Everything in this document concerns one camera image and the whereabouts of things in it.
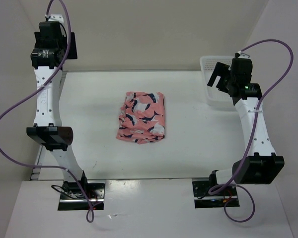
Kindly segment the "pink shark print shorts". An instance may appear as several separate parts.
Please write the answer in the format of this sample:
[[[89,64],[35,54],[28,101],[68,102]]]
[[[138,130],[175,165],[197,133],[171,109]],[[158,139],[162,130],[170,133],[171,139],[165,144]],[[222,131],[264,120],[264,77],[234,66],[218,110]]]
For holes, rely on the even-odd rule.
[[[160,92],[127,92],[118,117],[116,138],[137,144],[165,138],[165,103]]]

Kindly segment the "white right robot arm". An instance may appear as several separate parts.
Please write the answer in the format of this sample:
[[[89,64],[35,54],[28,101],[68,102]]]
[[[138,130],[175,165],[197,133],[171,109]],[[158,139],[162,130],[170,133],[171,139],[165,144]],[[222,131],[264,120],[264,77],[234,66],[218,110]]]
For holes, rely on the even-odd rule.
[[[251,82],[253,64],[241,56],[230,65],[217,62],[208,86],[227,93],[238,112],[244,137],[242,159],[230,169],[213,171],[208,193],[219,195],[228,186],[241,184],[271,184],[285,165],[283,156],[276,153],[268,135],[260,85]]]

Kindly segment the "white plastic mesh basket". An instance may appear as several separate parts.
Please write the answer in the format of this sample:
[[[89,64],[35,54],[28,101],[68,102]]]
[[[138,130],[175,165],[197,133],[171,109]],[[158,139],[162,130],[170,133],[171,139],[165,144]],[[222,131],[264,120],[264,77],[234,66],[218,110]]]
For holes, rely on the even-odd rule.
[[[206,94],[206,102],[209,106],[214,107],[222,111],[235,111],[235,107],[232,102],[232,98],[218,90],[216,84],[218,78],[213,87],[207,86],[209,79],[214,71],[217,62],[221,62],[227,65],[231,65],[233,56],[203,56],[200,57],[200,67],[202,72],[202,78],[204,83],[204,89]]]

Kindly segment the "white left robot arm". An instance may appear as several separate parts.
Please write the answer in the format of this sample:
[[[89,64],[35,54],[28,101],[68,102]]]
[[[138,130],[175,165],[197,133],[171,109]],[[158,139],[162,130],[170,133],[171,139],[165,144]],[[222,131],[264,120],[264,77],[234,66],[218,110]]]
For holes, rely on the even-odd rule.
[[[74,132],[71,127],[62,125],[60,117],[61,63],[67,59],[67,37],[62,34],[60,22],[44,21],[39,23],[35,39],[31,60],[39,93],[34,123],[26,129],[26,133],[44,146],[56,159],[58,166],[64,168],[65,188],[76,197],[84,198],[89,193],[89,185],[73,153]]]

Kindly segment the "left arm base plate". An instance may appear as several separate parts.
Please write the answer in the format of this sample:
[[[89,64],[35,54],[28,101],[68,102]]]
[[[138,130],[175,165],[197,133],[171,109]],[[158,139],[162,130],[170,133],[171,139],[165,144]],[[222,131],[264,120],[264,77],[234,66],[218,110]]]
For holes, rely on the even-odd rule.
[[[75,182],[64,182],[62,186],[52,185],[52,187],[60,194],[58,211],[87,211],[90,208],[87,199]],[[84,188],[93,210],[103,210],[105,182],[88,182]]]

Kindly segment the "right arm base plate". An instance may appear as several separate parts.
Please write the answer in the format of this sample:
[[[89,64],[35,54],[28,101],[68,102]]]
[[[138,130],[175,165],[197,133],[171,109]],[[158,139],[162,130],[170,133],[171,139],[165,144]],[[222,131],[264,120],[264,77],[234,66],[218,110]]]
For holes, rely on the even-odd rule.
[[[227,207],[239,207],[239,201],[237,191],[235,188],[227,187],[224,191],[216,194],[208,194],[211,188],[209,181],[204,179],[193,179],[193,196],[195,208],[223,208],[224,205]]]

